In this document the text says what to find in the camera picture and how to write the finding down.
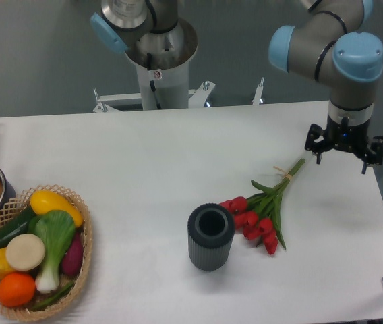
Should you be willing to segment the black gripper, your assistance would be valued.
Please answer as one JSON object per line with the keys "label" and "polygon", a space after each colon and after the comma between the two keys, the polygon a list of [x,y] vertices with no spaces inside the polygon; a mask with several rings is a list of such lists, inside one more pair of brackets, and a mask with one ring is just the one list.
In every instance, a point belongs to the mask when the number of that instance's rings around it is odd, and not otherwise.
{"label": "black gripper", "polygon": [[334,121],[327,117],[326,129],[317,124],[311,124],[306,136],[305,150],[316,157],[319,165],[322,154],[332,149],[353,153],[363,162],[361,173],[367,168],[383,164],[383,136],[368,138],[367,131],[370,121],[352,126],[347,117],[342,121]]}

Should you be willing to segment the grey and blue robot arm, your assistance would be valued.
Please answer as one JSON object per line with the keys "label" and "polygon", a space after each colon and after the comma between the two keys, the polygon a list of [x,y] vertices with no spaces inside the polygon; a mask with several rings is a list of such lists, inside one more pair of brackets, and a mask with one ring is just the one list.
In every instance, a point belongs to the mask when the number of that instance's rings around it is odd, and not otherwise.
{"label": "grey and blue robot arm", "polygon": [[[365,166],[383,163],[383,136],[367,129],[383,71],[383,44],[361,25],[371,1],[309,1],[310,21],[281,26],[272,36],[268,60],[330,88],[325,128],[311,125],[305,149],[319,157],[335,149],[353,153]],[[201,107],[189,95],[189,63],[197,34],[179,17],[176,1],[103,1],[90,18],[100,41],[114,53],[125,53],[135,65],[145,110]]]}

